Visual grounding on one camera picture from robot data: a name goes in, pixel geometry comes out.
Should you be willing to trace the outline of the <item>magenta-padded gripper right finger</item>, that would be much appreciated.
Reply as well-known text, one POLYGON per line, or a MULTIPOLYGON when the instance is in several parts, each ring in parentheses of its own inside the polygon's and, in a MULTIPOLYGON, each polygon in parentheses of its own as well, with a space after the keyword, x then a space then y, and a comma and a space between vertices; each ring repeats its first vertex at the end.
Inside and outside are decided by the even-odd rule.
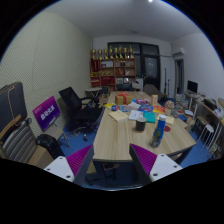
POLYGON ((182 169, 166 154, 156 155, 138 145, 129 145, 129 154, 143 185, 159 180, 182 169))

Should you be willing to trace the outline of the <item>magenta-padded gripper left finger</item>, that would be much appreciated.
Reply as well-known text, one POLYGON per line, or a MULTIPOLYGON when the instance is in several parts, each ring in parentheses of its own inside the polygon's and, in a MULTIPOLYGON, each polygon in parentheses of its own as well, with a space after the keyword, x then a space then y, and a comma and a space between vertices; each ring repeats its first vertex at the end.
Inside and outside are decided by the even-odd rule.
POLYGON ((44 170, 81 186, 93 155, 94 147, 89 145, 68 157, 57 157, 44 170))

